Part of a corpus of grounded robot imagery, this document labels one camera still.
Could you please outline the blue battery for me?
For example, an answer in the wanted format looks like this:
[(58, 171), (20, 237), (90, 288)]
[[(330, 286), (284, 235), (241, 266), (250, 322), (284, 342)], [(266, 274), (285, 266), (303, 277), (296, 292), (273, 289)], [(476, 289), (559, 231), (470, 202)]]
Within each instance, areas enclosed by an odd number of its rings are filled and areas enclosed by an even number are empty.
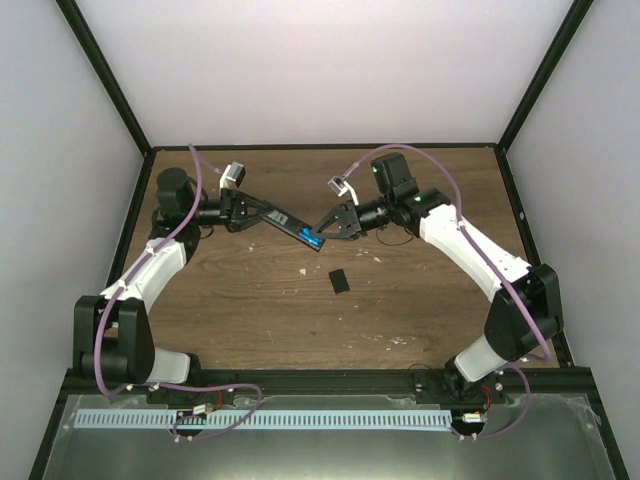
[(315, 237), (306, 237), (306, 241), (317, 248), (321, 248), (324, 244), (324, 240), (320, 239), (320, 238), (315, 238)]
[(310, 232), (310, 230), (309, 230), (308, 228), (302, 228), (302, 229), (299, 231), (299, 235), (300, 235), (302, 238), (307, 239), (308, 241), (311, 241), (311, 240), (313, 240), (313, 239), (314, 239), (314, 237), (311, 235), (311, 232)]

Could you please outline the black remote control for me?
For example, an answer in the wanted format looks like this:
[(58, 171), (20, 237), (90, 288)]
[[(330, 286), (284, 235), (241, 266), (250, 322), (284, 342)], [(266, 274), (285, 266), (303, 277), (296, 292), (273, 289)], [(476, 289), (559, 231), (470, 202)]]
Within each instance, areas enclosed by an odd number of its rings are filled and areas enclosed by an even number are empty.
[(299, 231), (302, 228), (308, 228), (311, 232), (311, 226), (286, 211), (274, 208), (274, 210), (266, 214), (262, 220), (315, 252), (319, 252), (324, 246), (323, 244), (321, 248), (314, 247), (310, 245), (305, 238), (302, 238), (299, 235)]

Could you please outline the black battery cover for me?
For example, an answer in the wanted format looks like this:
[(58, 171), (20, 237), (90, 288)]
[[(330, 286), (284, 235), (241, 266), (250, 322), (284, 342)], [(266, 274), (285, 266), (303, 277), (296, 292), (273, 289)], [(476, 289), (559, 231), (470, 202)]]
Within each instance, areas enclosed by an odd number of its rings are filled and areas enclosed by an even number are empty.
[(350, 290), (350, 285), (343, 269), (330, 271), (328, 277), (336, 295), (346, 293)]

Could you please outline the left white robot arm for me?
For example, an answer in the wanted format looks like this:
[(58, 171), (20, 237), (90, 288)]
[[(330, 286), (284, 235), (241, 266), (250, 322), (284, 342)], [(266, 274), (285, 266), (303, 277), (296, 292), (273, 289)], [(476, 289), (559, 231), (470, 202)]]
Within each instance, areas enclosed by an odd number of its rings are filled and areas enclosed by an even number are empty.
[(203, 377), (192, 371), (193, 356), (154, 344), (149, 312), (170, 280), (193, 257), (204, 228), (240, 232), (268, 213), (266, 202), (240, 191), (246, 170), (233, 162), (221, 174), (219, 195), (211, 198), (200, 176), (169, 168), (157, 177), (158, 206), (142, 254), (97, 296), (83, 296), (74, 307), (73, 371), (93, 379), (110, 396), (120, 389), (169, 383), (181, 403), (196, 402)]

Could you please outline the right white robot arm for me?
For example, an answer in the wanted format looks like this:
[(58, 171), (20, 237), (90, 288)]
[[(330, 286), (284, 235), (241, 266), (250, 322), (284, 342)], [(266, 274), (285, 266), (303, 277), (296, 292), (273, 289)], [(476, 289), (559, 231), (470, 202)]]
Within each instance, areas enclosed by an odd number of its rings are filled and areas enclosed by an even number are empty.
[(362, 203), (346, 174), (333, 177), (329, 188), (350, 198), (316, 223), (311, 234), (355, 240), (394, 223), (446, 255), (480, 288), (490, 304), (484, 331), (447, 362), (447, 396), (468, 402), (490, 373), (531, 356), (536, 348), (543, 349), (543, 360), (550, 360), (548, 342), (564, 327), (556, 272), (546, 264), (532, 266), (493, 242), (464, 218), (459, 197), (419, 188), (403, 154), (378, 157), (370, 168), (379, 197)]

